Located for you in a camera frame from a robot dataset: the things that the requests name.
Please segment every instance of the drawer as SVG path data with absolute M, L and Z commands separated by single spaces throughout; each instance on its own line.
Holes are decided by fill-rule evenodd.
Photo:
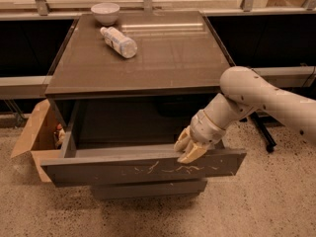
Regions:
M 173 145 L 199 103 L 167 100 L 75 100 L 59 157 L 41 159 L 41 167 L 58 187 L 84 185 L 99 187 L 98 191 L 143 189 L 148 184 L 159 190 L 161 184 L 175 183 L 180 187 L 175 191 L 178 194 L 180 182 L 201 184 L 205 177 L 235 175 L 244 150 L 219 145 L 192 164 L 177 162 L 181 154 Z M 194 110 L 184 110 L 189 106 Z

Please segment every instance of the cardboard flap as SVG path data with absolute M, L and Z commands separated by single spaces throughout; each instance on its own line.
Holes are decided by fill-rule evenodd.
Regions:
M 53 133 L 56 125 L 57 120 L 49 101 L 39 102 L 33 109 L 26 126 L 15 144 L 11 158 L 31 150 L 54 149 Z
M 44 151 L 31 151 L 33 159 L 36 163 L 39 177 L 42 182 L 44 183 L 50 183 L 51 179 L 46 174 L 46 172 L 41 168 L 40 161 L 42 159 L 55 159 L 58 158 L 60 151 L 59 150 L 44 150 Z

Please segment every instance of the black panel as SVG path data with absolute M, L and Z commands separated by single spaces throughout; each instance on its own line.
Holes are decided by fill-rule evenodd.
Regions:
M 209 17 L 236 65 L 316 65 L 316 15 Z
M 46 75 L 72 22 L 0 22 L 0 77 Z

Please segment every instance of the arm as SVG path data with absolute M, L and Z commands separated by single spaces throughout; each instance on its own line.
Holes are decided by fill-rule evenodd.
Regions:
M 218 94 L 192 118 L 175 144 L 184 151 L 178 159 L 190 163 L 216 144 L 227 127 L 257 109 L 293 129 L 311 143 L 316 143 L 316 101 L 276 88 L 246 67 L 227 69 L 220 78 Z

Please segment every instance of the brown tabletop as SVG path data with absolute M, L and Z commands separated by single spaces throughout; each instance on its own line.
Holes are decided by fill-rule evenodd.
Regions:
M 123 12 L 115 27 L 133 38 L 125 59 L 82 15 L 46 89 L 52 98 L 207 93 L 229 64 L 199 12 Z

